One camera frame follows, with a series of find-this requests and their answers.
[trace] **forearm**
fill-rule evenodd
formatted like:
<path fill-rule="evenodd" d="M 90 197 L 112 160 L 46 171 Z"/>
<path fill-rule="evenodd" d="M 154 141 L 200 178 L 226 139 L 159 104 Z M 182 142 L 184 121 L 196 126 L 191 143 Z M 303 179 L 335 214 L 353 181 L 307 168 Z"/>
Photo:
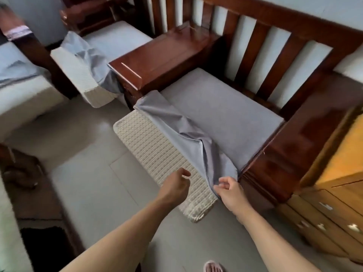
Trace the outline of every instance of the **forearm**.
<path fill-rule="evenodd" d="M 162 220 L 172 210 L 161 200 L 149 203 L 106 235 L 62 272 L 134 272 Z"/>
<path fill-rule="evenodd" d="M 246 227 L 269 272 L 318 272 L 253 208 L 241 209 L 237 219 Z"/>

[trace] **hand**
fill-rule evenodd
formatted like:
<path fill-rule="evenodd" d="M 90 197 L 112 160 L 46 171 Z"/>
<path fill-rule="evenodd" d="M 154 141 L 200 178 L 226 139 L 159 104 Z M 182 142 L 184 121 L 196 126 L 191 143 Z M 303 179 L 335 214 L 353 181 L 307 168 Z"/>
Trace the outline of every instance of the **hand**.
<path fill-rule="evenodd" d="M 188 196 L 190 180 L 183 175 L 190 177 L 191 174 L 184 168 L 179 168 L 171 173 L 164 181 L 157 195 L 164 203 L 170 205 L 173 209 L 181 204 Z"/>
<path fill-rule="evenodd" d="M 233 214 L 239 216 L 244 210 L 252 208 L 242 186 L 234 178 L 221 177 L 219 182 L 219 185 L 213 186 L 214 190 Z"/>

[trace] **person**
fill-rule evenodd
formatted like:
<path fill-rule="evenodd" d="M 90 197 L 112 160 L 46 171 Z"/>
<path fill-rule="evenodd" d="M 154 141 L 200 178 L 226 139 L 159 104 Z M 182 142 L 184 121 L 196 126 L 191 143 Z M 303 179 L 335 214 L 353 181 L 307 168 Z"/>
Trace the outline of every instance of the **person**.
<path fill-rule="evenodd" d="M 180 168 L 162 184 L 157 197 L 131 219 L 107 234 L 61 272 L 134 272 L 163 219 L 188 196 L 190 172 Z M 219 179 L 214 190 L 251 235 L 269 272 L 318 272 L 249 204 L 241 185 L 231 177 Z M 209 261 L 206 272 L 222 272 Z"/>

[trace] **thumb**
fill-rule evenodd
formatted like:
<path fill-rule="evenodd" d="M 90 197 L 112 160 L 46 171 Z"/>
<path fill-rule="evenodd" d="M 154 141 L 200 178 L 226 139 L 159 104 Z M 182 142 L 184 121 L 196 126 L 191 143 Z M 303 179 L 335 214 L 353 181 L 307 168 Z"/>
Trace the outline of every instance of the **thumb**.
<path fill-rule="evenodd" d="M 222 196 L 222 193 L 224 192 L 224 188 L 219 187 L 218 185 L 213 185 L 213 189 L 215 190 L 215 192 L 219 195 Z"/>

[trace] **tile floor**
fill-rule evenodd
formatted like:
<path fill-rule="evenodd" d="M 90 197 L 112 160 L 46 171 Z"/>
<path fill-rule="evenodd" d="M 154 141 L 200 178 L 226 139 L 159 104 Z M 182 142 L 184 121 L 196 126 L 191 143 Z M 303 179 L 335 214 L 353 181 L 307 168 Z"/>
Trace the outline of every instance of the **tile floor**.
<path fill-rule="evenodd" d="M 6 141 L 44 163 L 85 247 L 129 219 L 158 191 L 113 132 L 113 124 L 128 112 L 117 100 L 94 109 L 77 97 Z M 300 252 L 322 270 L 337 271 L 267 210 L 269 203 L 255 190 L 245 189 L 256 209 Z M 210 259 L 229 272 L 266 271 L 249 234 L 221 203 L 197 224 L 178 210 L 171 212 L 149 246 L 143 271 L 197 272 Z"/>

